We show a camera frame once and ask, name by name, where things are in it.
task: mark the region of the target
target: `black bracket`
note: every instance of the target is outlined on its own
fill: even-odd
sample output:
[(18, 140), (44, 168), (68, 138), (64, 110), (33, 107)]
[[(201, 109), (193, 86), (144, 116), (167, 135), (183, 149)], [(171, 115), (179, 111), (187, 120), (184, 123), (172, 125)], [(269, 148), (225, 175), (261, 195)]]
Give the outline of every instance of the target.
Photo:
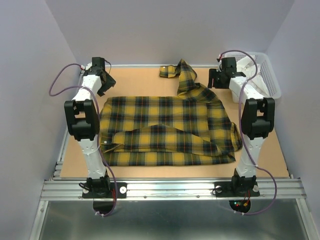
[(230, 79), (235, 77), (245, 77), (243, 72), (237, 72), (237, 62), (235, 57), (224, 57), (221, 59), (220, 69), (209, 69), (208, 88), (228, 89)]
[[(92, 100), (84, 101), (65, 101), (64, 112), (68, 132), (77, 141), (81, 139), (94, 140), (99, 133), (100, 124), (97, 111)], [(80, 112), (84, 112), (84, 117), (76, 117)]]
[[(243, 134), (250, 140), (268, 137), (275, 125), (275, 107), (275, 100), (271, 97), (247, 99), (241, 117)], [(257, 116), (258, 110), (263, 113), (263, 116)]]
[(250, 192), (251, 197), (259, 197), (260, 192), (257, 177), (240, 177), (236, 170), (231, 181), (219, 181), (214, 183), (214, 195), (217, 198), (245, 197)]
[[(113, 198), (112, 191), (115, 190), (115, 183), (110, 182), (109, 176), (100, 177), (99, 179), (87, 178), (85, 183), (80, 183), (79, 186), (86, 191), (82, 192), (82, 198), (84, 199), (104, 199)], [(125, 199), (127, 192), (121, 193), (120, 188), (127, 188), (126, 182), (117, 182), (117, 197), (119, 199)]]
[(109, 88), (113, 87), (116, 84), (116, 80), (114, 80), (113, 77), (106, 72), (105, 59), (102, 57), (92, 58), (92, 67), (84, 71), (83, 74), (83, 76), (88, 75), (100, 76), (102, 86), (97, 92), (97, 94), (100, 97), (105, 95), (105, 91), (107, 91)]

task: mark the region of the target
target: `screw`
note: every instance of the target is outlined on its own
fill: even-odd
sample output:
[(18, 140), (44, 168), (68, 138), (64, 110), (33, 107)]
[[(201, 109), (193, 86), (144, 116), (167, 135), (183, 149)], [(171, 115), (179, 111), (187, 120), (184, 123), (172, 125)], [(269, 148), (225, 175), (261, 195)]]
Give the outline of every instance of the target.
[(259, 187), (257, 185), (254, 185), (252, 190), (257, 193), (259, 192)]
[(214, 190), (215, 190), (216, 193), (219, 194), (219, 193), (222, 192), (222, 187), (221, 186), (215, 186)]
[(120, 193), (125, 194), (127, 192), (127, 188), (125, 186), (120, 187)]

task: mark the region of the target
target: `cloth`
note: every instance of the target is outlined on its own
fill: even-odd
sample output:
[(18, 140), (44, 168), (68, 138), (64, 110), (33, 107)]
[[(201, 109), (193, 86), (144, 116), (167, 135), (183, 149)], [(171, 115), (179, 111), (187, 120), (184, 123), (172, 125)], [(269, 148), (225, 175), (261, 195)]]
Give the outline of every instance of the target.
[(107, 99), (100, 146), (111, 166), (213, 165), (235, 161), (240, 135), (217, 96), (200, 83), (182, 59), (160, 68), (179, 75), (177, 96), (120, 96)]

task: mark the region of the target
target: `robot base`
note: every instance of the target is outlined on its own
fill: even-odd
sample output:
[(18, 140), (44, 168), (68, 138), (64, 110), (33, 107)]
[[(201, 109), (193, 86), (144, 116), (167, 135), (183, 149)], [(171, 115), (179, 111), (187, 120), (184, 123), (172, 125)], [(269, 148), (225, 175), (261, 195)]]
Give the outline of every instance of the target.
[[(127, 197), (127, 183), (126, 182), (117, 182), (117, 198), (118, 199), (125, 199)], [(115, 183), (110, 182), (109, 183), (109, 189), (104, 188), (102, 190), (101, 188), (99, 191), (82, 191), (82, 198), (83, 199), (112, 199), (113, 194), (112, 190), (115, 189)]]
[(231, 181), (219, 181), (214, 183), (212, 192), (217, 198), (232, 198), (232, 197), (259, 197), (259, 187), (256, 181), (257, 177), (240, 177), (237, 171)]

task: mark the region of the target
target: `metal plate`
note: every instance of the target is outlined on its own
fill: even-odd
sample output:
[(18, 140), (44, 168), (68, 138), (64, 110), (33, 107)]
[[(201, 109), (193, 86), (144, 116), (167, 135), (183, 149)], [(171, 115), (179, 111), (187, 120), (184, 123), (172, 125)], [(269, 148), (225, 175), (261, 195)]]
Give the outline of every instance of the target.
[[(250, 212), (270, 200), (252, 200)], [(118, 202), (115, 214), (96, 216), (90, 201), (49, 202), (42, 240), (305, 240), (295, 199), (279, 199), (267, 212), (241, 216), (227, 200)]]

